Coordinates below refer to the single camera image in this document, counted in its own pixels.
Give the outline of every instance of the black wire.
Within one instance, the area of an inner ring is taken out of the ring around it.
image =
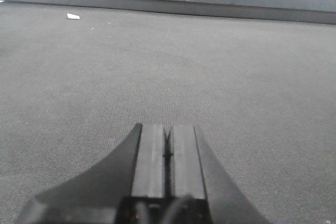
[[[193,201],[193,197],[186,195],[182,198],[174,200],[168,207],[166,213],[164,214],[160,224],[172,224],[180,210]]]
[[[150,224],[150,214],[146,203],[140,201],[135,204],[138,224]]]

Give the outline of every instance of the cable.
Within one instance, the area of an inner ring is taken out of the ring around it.
[[[174,200],[168,207],[166,213],[164,214],[160,224],[172,224],[180,210],[185,206],[190,204],[194,198],[191,195],[186,195],[182,198]]]
[[[140,201],[135,204],[138,224],[150,224],[150,214],[146,203]]]

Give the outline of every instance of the black plastic part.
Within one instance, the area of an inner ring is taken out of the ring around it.
[[[225,172],[205,141],[199,127],[195,127],[207,202],[213,224],[270,223],[242,194]]]
[[[162,125],[143,124],[132,197],[164,198],[165,137]]]
[[[172,196],[191,195],[194,199],[205,199],[194,127],[183,124],[173,126],[170,142]]]
[[[136,216],[154,224],[169,212],[173,223],[269,223],[224,171],[199,127],[175,125],[167,139],[162,125],[136,124],[97,165],[34,196],[16,224],[120,224],[135,223]]]
[[[93,168],[36,195],[16,224],[112,224],[125,197],[131,196],[141,135],[136,124],[126,139]]]

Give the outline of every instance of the white paper scrap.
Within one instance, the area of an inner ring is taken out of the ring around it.
[[[68,19],[80,19],[79,16],[67,13]]]

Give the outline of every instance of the gray carpet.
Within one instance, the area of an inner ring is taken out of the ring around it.
[[[335,37],[331,25],[1,3],[1,223],[136,122],[191,122],[271,221],[335,224]]]

